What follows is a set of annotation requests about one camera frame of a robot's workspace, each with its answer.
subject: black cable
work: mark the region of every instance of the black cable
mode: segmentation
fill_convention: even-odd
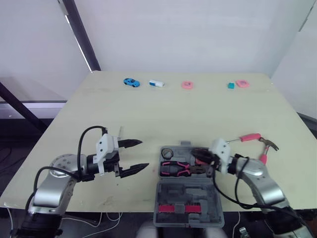
[[[31,202],[32,197],[34,196],[34,194],[35,194],[35,192],[32,192],[32,193],[31,193],[31,195],[29,196],[29,198],[28,198],[28,200],[27,200],[27,202],[26,202],[26,204],[25,204],[25,211],[26,211],[26,212],[28,212],[28,210],[29,210],[30,202]]]
[[[228,199],[229,201],[235,203],[235,204],[238,204],[238,205],[242,205],[241,207],[243,209],[251,209],[251,208],[261,208],[261,209],[271,209],[271,210],[275,210],[275,211],[281,211],[281,212],[284,212],[286,214],[288,214],[289,216],[292,216],[294,217],[295,219],[301,221],[301,219],[294,213],[292,212],[289,212],[283,208],[279,208],[279,207],[275,207],[275,206],[269,206],[269,205],[258,205],[258,204],[246,204],[246,203],[242,203],[242,202],[238,202],[234,199],[232,199],[231,197],[227,196],[226,194],[224,194],[218,187],[216,181],[215,181],[215,170],[213,171],[213,174],[212,174],[212,179],[213,179],[213,184],[214,184],[214,187],[216,188],[216,190],[222,195],[224,196],[226,199]]]
[[[244,209],[251,209],[251,208],[261,208],[261,209],[271,209],[271,210],[275,210],[275,211],[280,211],[280,212],[283,212],[285,214],[288,214],[289,216],[295,218],[296,220],[298,220],[302,225],[304,225],[307,230],[309,231],[309,233],[312,235],[312,237],[314,237],[313,235],[313,232],[312,230],[310,229],[310,227],[307,225],[307,223],[300,217],[296,214],[296,212],[290,207],[290,209],[292,210],[292,212],[288,211],[288,210],[285,210],[283,208],[280,208],[280,207],[276,207],[276,206],[269,206],[269,205],[258,205],[258,204],[246,204],[246,203],[242,203],[239,201],[239,198],[238,198],[238,193],[237,193],[237,188],[238,188],[238,181],[239,179],[242,177],[242,171],[244,170],[244,168],[246,167],[246,165],[248,164],[250,158],[249,157],[245,157],[247,160],[245,161],[245,163],[243,164],[239,174],[238,174],[238,177],[237,177],[237,181],[236,181],[236,184],[235,184],[235,197],[236,197],[236,200],[232,199],[231,197],[227,196],[226,194],[224,194],[218,187],[216,181],[215,181],[215,169],[217,167],[217,164],[215,164],[214,166],[214,170],[213,170],[213,174],[212,174],[212,179],[213,179],[213,183],[214,183],[214,186],[216,188],[216,190],[222,195],[224,196],[226,199],[228,199],[229,201],[233,202],[233,203],[236,203],[238,204],[239,206],[241,206],[242,208]]]
[[[81,153],[81,145],[83,143],[83,139],[85,134],[91,130],[91,129],[95,129],[95,128],[99,128],[102,130],[102,135],[107,133],[107,128],[101,126],[101,125],[95,125],[95,126],[91,126],[89,128],[87,128],[86,130],[84,130],[84,132],[81,134],[80,139],[79,139],[79,143],[78,143],[78,151],[77,151],[77,173],[78,173],[78,177],[79,177],[79,181],[81,181],[82,179],[82,172],[81,172],[81,166],[80,166],[80,153]]]
[[[38,172],[36,173],[35,175],[35,179],[34,179],[34,184],[33,184],[33,192],[31,193],[31,195],[29,196],[26,204],[25,204],[25,211],[27,212],[28,209],[29,209],[29,206],[30,206],[30,202],[32,200],[32,197],[35,195],[36,193],[36,190],[38,189],[38,181],[39,181],[39,177],[40,177],[40,174],[43,170],[55,170],[55,171],[59,171],[59,172],[62,172],[64,174],[67,174],[69,176],[71,176],[73,179],[76,179],[78,180],[78,176],[71,173],[71,172],[68,172],[66,170],[62,170],[62,169],[59,169],[59,168],[55,168],[55,167],[51,167],[51,166],[45,166],[45,167],[42,167],[38,170]]]
[[[18,159],[18,160],[17,160],[17,161],[15,161],[14,163],[12,163],[12,164],[10,164],[10,165],[8,165],[8,166],[6,166],[6,167],[2,168],[2,169],[0,170],[0,173],[2,173],[3,171],[5,171],[6,169],[8,169],[8,168],[12,167],[13,165],[15,165],[15,164],[19,163],[21,160],[24,160],[25,158],[26,158],[26,156],[24,156],[24,157],[22,157],[22,158]]]
[[[40,174],[43,170],[55,170],[55,171],[59,171],[59,172],[62,172],[64,174],[67,174],[69,176],[71,176],[73,179],[76,179],[78,180],[78,176],[71,173],[71,172],[68,172],[66,170],[62,170],[62,169],[59,169],[59,168],[55,168],[55,167],[51,167],[51,166],[45,166],[45,167],[42,167],[38,170],[38,172],[36,173],[36,176],[35,176],[35,179],[34,179],[34,184],[33,184],[33,192],[35,193],[35,191],[38,189],[38,181],[39,181],[39,177],[40,177]]]
[[[240,207],[244,208],[244,209],[251,209],[251,207],[248,207],[248,206],[244,206],[240,201],[239,201],[239,198],[238,198],[238,182],[239,180],[241,179],[242,177],[242,171],[244,170],[244,168],[246,167],[246,165],[248,164],[250,158],[249,157],[245,157],[247,160],[244,162],[241,170],[239,171],[238,173],[238,176],[237,176],[237,180],[236,180],[236,184],[234,186],[234,195],[236,197],[236,201],[239,203]]]
[[[80,139],[79,139],[79,143],[78,143],[78,152],[77,152],[77,173],[78,173],[78,176],[73,174],[73,173],[70,173],[66,170],[62,170],[62,169],[59,169],[59,168],[55,168],[55,167],[50,167],[50,166],[45,166],[45,167],[42,167],[38,170],[38,172],[36,173],[36,176],[35,176],[35,179],[34,179],[34,184],[33,184],[33,192],[32,194],[29,196],[26,204],[25,204],[25,210],[28,211],[29,209],[29,206],[30,206],[30,202],[33,198],[33,196],[35,195],[36,193],[36,190],[37,190],[37,186],[38,186],[38,180],[39,180],[39,177],[40,177],[40,174],[43,170],[55,170],[55,171],[59,171],[59,172],[62,172],[64,174],[67,174],[69,176],[71,176],[72,178],[76,179],[78,182],[81,181],[81,178],[82,178],[82,173],[81,173],[81,166],[80,166],[80,153],[81,153],[81,146],[82,146],[82,143],[83,143],[83,139],[84,139],[84,136],[85,134],[91,130],[91,129],[95,129],[95,128],[99,128],[102,130],[102,135],[104,135],[105,133],[107,133],[107,128],[104,127],[104,126],[101,126],[101,125],[95,125],[95,126],[91,126],[89,128],[87,128],[86,130],[84,130],[84,132],[81,134],[80,136]]]
[[[4,150],[4,149],[7,149],[7,148],[9,149],[9,153],[8,153],[6,156],[3,157],[3,159],[0,161],[0,163],[2,163],[3,161],[5,161],[6,158],[8,158],[8,157],[11,155],[12,147],[4,147],[4,148],[0,149],[0,151],[2,151],[2,150]]]

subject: black pole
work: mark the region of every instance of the black pole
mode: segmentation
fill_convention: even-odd
[[[74,0],[57,0],[67,16],[69,24],[74,32],[74,35],[80,45],[80,48],[88,62],[90,69],[101,71],[94,49],[90,44],[83,22],[81,21]]]
[[[2,97],[41,132],[44,132],[48,128],[44,122],[38,119],[29,109],[27,109],[27,107],[24,106],[2,83],[0,83],[0,97]]]

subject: toy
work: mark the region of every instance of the toy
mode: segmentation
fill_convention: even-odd
[[[139,87],[140,86],[140,82],[137,81],[137,80],[134,80],[133,78],[126,78],[123,80],[123,83],[125,85],[129,85],[129,86],[132,86],[132,87]]]
[[[194,87],[194,83],[191,81],[184,81],[182,82],[182,88],[185,89],[192,89]]]
[[[247,88],[250,86],[250,84],[247,82],[247,80],[237,80],[236,84],[240,87],[240,88]]]
[[[160,87],[160,88],[161,88],[161,87],[164,86],[165,83],[160,82],[160,81],[150,80],[150,81],[149,81],[149,84],[150,84],[151,86],[155,86],[155,87]]]
[[[229,83],[228,88],[234,89],[234,83]]]

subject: pink hammer handle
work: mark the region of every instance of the pink hammer handle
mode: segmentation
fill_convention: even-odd
[[[262,154],[262,155],[260,156],[260,161],[261,161],[264,165],[266,165],[266,162],[267,162],[267,155]]]
[[[242,142],[248,141],[248,140],[258,140],[261,138],[261,134],[255,133],[255,134],[248,134],[241,136],[240,139]]]

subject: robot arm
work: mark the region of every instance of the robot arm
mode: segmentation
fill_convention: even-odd
[[[312,238],[310,231],[298,219],[287,213],[268,208],[274,206],[293,212],[287,198],[281,188],[269,176],[266,166],[259,160],[249,159],[240,156],[231,157],[230,147],[223,139],[215,140],[209,148],[214,160],[219,161],[218,170],[221,173],[230,173],[238,176],[241,173],[241,179],[251,188],[253,197],[257,205],[263,205],[261,208],[265,214],[266,222],[274,232],[275,238]],[[213,167],[207,172],[207,176],[215,173]]]
[[[80,155],[81,181],[94,180],[95,174],[104,175],[114,172],[116,177],[127,177],[144,169],[146,164],[133,165],[123,170],[119,166],[119,147],[131,147],[142,143],[140,140],[121,140],[107,133],[96,143],[95,155]],[[65,154],[57,157],[50,164],[53,168],[62,169],[77,176],[77,155]],[[25,220],[16,231],[19,238],[53,238],[62,233],[59,230],[62,215],[65,213],[73,195],[77,177],[63,172],[50,170],[45,180],[37,188],[27,209]]]

